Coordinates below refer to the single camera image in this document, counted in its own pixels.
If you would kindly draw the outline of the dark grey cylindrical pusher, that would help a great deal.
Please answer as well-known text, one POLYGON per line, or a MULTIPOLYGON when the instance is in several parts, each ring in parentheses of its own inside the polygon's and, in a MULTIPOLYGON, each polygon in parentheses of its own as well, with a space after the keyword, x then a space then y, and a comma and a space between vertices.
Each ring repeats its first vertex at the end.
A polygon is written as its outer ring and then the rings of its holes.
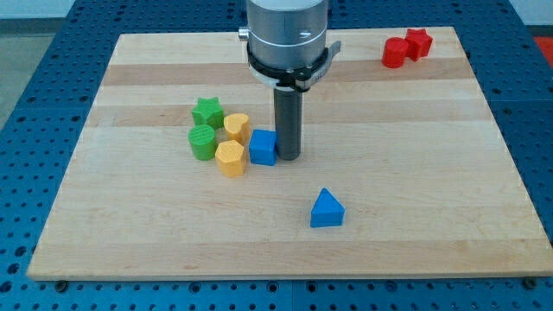
POLYGON ((276 152, 285 161, 293 161, 301 154, 302 94, 274 92, 276 152))

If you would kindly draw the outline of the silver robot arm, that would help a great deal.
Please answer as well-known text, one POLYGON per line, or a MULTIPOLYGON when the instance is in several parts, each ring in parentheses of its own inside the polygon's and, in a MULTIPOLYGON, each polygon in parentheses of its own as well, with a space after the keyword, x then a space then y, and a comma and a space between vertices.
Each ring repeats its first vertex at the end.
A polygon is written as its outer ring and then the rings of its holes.
POLYGON ((238 30, 249 68, 273 90, 276 152, 286 161, 302 151, 303 94, 318 83, 340 52, 327 46, 328 0, 247 0, 238 30))

